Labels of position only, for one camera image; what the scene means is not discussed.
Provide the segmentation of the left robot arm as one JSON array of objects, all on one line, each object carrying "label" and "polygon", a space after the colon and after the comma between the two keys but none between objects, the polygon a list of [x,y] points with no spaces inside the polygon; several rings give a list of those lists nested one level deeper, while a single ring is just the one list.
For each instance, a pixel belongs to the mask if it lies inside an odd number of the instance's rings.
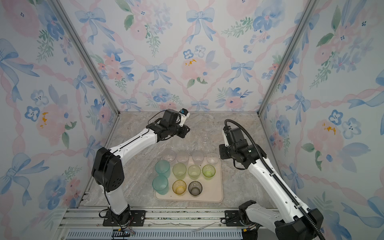
[{"label": "left robot arm", "polygon": [[190,131],[185,125],[190,116],[187,109],[167,109],[162,113],[161,118],[149,120],[146,127],[131,139],[110,149],[102,147],[96,153],[92,177],[103,189],[109,204],[109,213],[117,223],[126,225],[132,217],[122,190],[125,180],[123,166],[145,148],[174,136],[183,139]]}]

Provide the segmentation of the small clear faceted glass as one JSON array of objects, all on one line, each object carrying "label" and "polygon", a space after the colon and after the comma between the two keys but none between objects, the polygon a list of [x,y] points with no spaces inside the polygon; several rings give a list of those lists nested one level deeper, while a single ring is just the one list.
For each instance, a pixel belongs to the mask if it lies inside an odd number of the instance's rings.
[{"label": "small clear faceted glass", "polygon": [[208,134],[203,134],[202,135],[202,142],[204,144],[208,144],[210,142],[210,136]]}]

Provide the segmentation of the yellow amber glass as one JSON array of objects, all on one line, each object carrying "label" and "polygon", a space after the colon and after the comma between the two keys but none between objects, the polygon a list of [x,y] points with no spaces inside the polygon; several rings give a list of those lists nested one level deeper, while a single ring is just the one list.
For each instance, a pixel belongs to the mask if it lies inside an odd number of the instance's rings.
[{"label": "yellow amber glass", "polygon": [[176,195],[183,195],[187,190],[187,184],[183,180],[176,180],[172,185],[172,190]]}]

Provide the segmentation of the tall frosted clear cup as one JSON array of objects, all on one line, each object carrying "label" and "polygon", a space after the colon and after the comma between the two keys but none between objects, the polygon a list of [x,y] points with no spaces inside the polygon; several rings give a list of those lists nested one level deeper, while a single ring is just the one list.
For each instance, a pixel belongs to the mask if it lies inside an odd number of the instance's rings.
[{"label": "tall frosted clear cup", "polygon": [[187,164],[189,162],[190,155],[187,151],[181,150],[177,152],[176,158],[178,163]]}]

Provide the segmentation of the tall teal cup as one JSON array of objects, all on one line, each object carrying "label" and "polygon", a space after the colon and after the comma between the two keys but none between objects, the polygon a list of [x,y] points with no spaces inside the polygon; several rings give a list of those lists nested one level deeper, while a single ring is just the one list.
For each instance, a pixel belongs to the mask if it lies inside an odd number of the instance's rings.
[{"label": "tall teal cup", "polygon": [[155,171],[159,176],[169,178],[171,175],[171,165],[166,160],[160,160],[155,164]]},{"label": "tall teal cup", "polygon": [[169,191],[168,178],[165,176],[157,176],[152,182],[153,189],[160,195],[166,195]]}]

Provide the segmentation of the bright green glass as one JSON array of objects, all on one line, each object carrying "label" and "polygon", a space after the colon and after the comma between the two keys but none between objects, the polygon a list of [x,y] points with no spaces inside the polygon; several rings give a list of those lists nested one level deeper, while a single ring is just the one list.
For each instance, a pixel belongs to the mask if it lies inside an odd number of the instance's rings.
[{"label": "bright green glass", "polygon": [[216,175],[216,169],[212,165],[205,165],[202,169],[202,173],[206,180],[211,180]]}]

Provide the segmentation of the dark smoky glass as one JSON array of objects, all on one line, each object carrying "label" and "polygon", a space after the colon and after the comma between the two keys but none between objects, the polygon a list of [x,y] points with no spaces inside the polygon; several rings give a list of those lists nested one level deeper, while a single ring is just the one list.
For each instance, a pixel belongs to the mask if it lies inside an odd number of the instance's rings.
[{"label": "dark smoky glass", "polygon": [[197,197],[202,193],[203,186],[198,181],[192,181],[188,186],[188,191],[192,196]]}]

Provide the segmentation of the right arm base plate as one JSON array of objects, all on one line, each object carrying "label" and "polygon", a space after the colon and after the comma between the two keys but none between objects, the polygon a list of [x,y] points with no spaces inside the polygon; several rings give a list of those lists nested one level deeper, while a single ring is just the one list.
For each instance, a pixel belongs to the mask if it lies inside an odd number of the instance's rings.
[{"label": "right arm base plate", "polygon": [[244,211],[241,210],[227,210],[225,216],[221,219],[221,224],[227,227],[242,227],[253,228],[262,227],[258,223],[252,222]]}]

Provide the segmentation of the short frosted clear cup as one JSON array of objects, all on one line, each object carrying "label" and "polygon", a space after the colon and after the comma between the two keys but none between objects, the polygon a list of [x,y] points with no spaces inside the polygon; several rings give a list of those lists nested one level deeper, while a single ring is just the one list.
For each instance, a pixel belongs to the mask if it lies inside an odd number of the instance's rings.
[{"label": "short frosted clear cup", "polygon": [[205,155],[202,151],[194,151],[192,153],[192,158],[195,165],[201,165],[204,162]]}]

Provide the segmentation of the tall light green cup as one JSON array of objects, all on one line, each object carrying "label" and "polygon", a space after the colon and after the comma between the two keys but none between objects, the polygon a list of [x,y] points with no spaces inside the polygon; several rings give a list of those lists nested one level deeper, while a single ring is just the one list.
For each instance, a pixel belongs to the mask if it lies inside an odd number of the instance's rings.
[{"label": "tall light green cup", "polygon": [[172,171],[176,179],[183,180],[187,173],[187,167],[184,163],[177,163],[173,166]]}]

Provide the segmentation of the short light green cup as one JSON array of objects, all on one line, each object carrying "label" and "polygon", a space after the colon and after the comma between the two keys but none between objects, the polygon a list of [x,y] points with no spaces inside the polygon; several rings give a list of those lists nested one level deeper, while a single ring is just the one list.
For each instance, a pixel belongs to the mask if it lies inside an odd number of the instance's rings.
[{"label": "short light green cup", "polygon": [[201,175],[201,169],[198,165],[192,165],[188,167],[188,176],[192,180],[197,180]]}]

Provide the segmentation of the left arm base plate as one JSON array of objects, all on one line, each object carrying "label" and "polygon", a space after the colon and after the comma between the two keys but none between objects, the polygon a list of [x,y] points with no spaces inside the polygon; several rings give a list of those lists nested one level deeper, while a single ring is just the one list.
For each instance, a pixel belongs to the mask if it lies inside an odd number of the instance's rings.
[{"label": "left arm base plate", "polygon": [[103,219],[104,227],[143,227],[146,213],[145,210],[130,210],[116,215],[106,209],[99,213],[99,217]]}]

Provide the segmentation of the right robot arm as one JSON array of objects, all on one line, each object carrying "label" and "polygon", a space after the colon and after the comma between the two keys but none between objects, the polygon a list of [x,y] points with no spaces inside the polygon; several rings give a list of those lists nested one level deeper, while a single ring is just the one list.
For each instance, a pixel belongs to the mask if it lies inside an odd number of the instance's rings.
[{"label": "right robot arm", "polygon": [[321,232],[322,213],[311,209],[288,187],[250,134],[244,128],[227,126],[223,128],[223,136],[225,142],[219,146],[221,159],[232,159],[234,164],[242,165],[242,170],[249,171],[279,210],[275,213],[252,200],[241,204],[238,214],[246,230],[264,227],[279,240],[325,239]]}]

